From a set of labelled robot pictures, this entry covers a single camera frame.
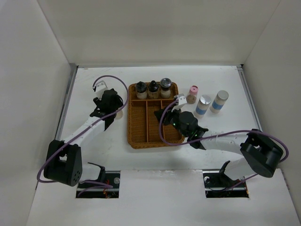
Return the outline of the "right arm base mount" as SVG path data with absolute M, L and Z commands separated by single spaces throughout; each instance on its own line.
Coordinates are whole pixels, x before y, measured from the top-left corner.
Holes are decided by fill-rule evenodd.
M 232 180 L 224 174 L 230 161 L 223 164 L 219 171 L 204 171 L 203 180 L 206 198 L 248 198 L 246 183 Z

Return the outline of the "yellow cap spice bottle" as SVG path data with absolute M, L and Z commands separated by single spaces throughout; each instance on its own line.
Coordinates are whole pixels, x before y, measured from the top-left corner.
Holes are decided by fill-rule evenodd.
M 116 113 L 116 120 L 120 120 L 123 117 L 123 110 L 120 110 Z

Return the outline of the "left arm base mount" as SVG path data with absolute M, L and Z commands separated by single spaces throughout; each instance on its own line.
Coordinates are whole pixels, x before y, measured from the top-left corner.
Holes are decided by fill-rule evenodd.
M 82 176 L 76 190 L 78 199 L 116 199 L 119 198 L 120 171 L 106 170 L 95 163 L 83 165 Z

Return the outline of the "black cap white spice bottle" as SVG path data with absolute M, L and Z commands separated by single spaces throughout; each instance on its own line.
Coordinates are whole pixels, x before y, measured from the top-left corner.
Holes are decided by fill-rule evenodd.
M 135 92 L 138 99 L 146 99 L 147 98 L 147 85 L 145 82 L 138 82 L 135 85 Z

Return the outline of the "pink cap spice bottle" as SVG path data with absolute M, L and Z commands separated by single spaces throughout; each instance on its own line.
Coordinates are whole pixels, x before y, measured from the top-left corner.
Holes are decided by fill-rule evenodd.
M 194 104 L 197 100 L 198 96 L 198 87 L 193 85 L 190 87 L 190 90 L 188 92 L 188 95 L 186 97 L 187 103 L 188 104 Z

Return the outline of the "black nozzle cap bottle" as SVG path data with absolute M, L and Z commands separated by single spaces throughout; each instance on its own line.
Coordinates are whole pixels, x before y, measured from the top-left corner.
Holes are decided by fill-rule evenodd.
M 158 99 L 159 97 L 159 84 L 156 81 L 151 81 L 148 85 L 149 99 Z

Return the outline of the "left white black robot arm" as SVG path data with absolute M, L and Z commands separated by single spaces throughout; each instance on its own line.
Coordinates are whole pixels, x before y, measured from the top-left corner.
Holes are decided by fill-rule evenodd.
M 96 105 L 87 121 L 65 140 L 53 140 L 48 146 L 43 176 L 53 182 L 75 186 L 89 180 L 94 187 L 105 184 L 101 167 L 89 163 L 83 166 L 82 149 L 114 122 L 123 100 L 114 89 L 105 90 L 100 98 L 93 99 Z

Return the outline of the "silver cap blue label jar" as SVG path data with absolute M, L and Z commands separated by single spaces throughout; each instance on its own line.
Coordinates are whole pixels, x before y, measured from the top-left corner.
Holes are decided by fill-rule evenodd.
M 207 112 L 211 104 L 211 98 L 208 95 L 202 95 L 197 103 L 194 115 L 197 118 L 202 118 Z

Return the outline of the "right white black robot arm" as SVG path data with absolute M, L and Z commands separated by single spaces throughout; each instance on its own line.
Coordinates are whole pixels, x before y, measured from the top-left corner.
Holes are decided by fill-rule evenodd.
M 228 133 L 214 132 L 198 125 L 191 112 L 161 109 L 154 112 L 159 125 L 171 125 L 183 135 L 194 149 L 220 150 L 241 156 L 227 160 L 212 183 L 217 180 L 230 186 L 236 179 L 252 174 L 273 177 L 278 164 L 287 158 L 287 147 L 273 136 L 258 129 L 237 130 Z

